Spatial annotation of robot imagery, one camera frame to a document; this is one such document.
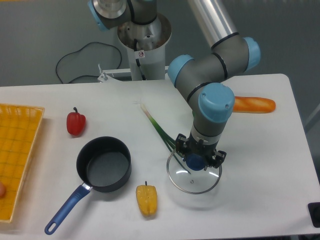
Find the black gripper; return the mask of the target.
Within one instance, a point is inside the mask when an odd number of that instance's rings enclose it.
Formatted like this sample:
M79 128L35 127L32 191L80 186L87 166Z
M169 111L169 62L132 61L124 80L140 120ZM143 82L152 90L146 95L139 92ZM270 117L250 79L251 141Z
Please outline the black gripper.
M175 150L184 158L187 167L193 171L206 170L209 167L219 168L227 153L216 150L217 142L205 144L203 139L196 141L193 137L187 137L179 133L175 139Z

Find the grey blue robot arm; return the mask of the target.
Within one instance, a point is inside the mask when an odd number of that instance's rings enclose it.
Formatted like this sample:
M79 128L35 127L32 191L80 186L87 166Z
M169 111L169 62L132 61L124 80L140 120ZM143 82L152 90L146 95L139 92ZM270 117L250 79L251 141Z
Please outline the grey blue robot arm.
M102 31L117 29L126 47L131 78L162 80L168 76L193 111L189 136L179 135L174 149L186 171L219 168L226 154L216 149L235 109L235 96L223 81L255 67L257 42L241 37L220 0L191 0L189 6L210 46L206 57L184 54L165 65L165 45L172 30L155 0L91 0L88 7Z

